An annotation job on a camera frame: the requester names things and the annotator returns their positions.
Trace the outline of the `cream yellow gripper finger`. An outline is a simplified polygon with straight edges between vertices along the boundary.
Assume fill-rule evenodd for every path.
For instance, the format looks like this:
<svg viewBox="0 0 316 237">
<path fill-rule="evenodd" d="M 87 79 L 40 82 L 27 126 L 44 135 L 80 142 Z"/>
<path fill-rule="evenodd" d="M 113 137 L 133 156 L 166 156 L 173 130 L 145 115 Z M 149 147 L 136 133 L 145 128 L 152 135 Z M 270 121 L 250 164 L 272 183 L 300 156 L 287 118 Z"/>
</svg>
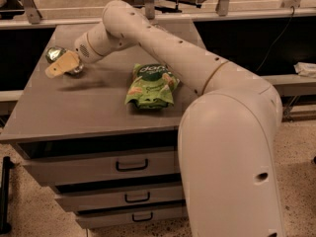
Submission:
<svg viewBox="0 0 316 237">
<path fill-rule="evenodd" d="M 76 52 L 67 50 L 46 69 L 48 78 L 54 78 L 65 73 L 77 73 L 80 70 L 80 58 Z"/>
</svg>

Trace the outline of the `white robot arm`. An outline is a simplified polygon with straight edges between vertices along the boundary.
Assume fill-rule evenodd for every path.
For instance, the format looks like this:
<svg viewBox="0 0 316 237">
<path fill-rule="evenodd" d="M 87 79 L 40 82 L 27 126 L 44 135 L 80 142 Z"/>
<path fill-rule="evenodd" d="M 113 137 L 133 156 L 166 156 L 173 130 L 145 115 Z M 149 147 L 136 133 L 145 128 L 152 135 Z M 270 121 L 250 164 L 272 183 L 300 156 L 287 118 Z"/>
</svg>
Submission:
<svg viewBox="0 0 316 237">
<path fill-rule="evenodd" d="M 193 237 L 285 237 L 273 153 L 282 105 L 270 82 L 154 26 L 119 0 L 45 73 L 53 78 L 132 45 L 197 94 L 178 132 Z"/>
</svg>

